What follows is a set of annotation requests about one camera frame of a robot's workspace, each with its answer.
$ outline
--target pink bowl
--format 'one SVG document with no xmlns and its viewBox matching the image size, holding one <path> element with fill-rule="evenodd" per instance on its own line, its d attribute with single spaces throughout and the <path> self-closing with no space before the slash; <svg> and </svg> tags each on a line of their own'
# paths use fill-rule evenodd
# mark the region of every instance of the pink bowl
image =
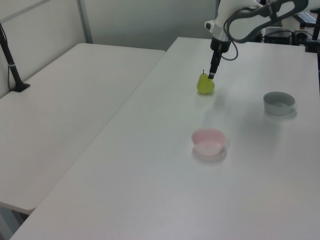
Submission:
<svg viewBox="0 0 320 240">
<path fill-rule="evenodd" d="M 221 152 L 226 143 L 224 133 L 215 128 L 200 128 L 192 134 L 193 149 L 204 156 L 214 156 Z"/>
</svg>

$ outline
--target black stand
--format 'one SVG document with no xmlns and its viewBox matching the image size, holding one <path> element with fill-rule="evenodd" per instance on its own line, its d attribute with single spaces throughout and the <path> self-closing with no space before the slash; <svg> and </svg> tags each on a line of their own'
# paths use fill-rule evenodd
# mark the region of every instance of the black stand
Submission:
<svg viewBox="0 0 320 240">
<path fill-rule="evenodd" d="M 318 16 L 316 18 L 314 31 L 311 39 L 305 42 L 305 51 L 307 53 L 316 53 L 318 57 L 319 83 L 320 83 L 320 41 L 318 40 L 320 32 L 320 8 L 318 9 Z"/>
<path fill-rule="evenodd" d="M 11 55 L 10 50 L 9 50 L 7 38 L 5 36 L 5 33 L 4 33 L 3 28 L 1 26 L 1 23 L 0 23 L 0 44 L 1 44 L 4 56 L 6 58 L 6 61 L 8 63 L 8 66 L 11 70 L 12 76 L 15 81 L 15 88 L 11 89 L 11 91 L 21 93 L 23 90 L 30 87 L 30 84 L 26 84 L 21 81 L 16 64 L 15 64 L 14 59 Z"/>
</svg>

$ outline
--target bowl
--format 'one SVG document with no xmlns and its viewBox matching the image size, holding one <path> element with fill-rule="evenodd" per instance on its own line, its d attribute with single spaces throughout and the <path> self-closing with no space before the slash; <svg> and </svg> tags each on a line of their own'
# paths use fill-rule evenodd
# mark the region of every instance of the bowl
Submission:
<svg viewBox="0 0 320 240">
<path fill-rule="evenodd" d="M 293 96 L 281 91 L 269 92 L 264 95 L 263 100 L 265 111 L 278 116 L 290 113 L 295 104 Z"/>
<path fill-rule="evenodd" d="M 216 128 L 200 128 L 192 134 L 193 149 L 203 156 L 214 156 L 226 143 L 224 133 Z"/>
</svg>

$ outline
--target gray bowl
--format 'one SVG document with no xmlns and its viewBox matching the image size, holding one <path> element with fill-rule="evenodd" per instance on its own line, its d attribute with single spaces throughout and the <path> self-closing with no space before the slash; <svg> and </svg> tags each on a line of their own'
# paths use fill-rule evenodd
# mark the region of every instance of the gray bowl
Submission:
<svg viewBox="0 0 320 240">
<path fill-rule="evenodd" d="M 295 104 L 293 96 L 281 91 L 269 92 L 264 95 L 263 100 L 265 111 L 273 115 L 286 115 Z"/>
</svg>

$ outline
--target pear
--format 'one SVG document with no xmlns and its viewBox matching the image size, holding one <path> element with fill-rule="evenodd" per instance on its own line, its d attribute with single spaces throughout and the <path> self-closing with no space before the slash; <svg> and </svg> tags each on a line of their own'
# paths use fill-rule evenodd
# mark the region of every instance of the pear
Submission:
<svg viewBox="0 0 320 240">
<path fill-rule="evenodd" d="M 214 88 L 214 82 L 207 74 L 205 74 L 205 70 L 203 70 L 203 73 L 199 77 L 198 84 L 196 85 L 196 89 L 198 89 L 198 92 L 201 94 L 211 94 Z"/>
</svg>

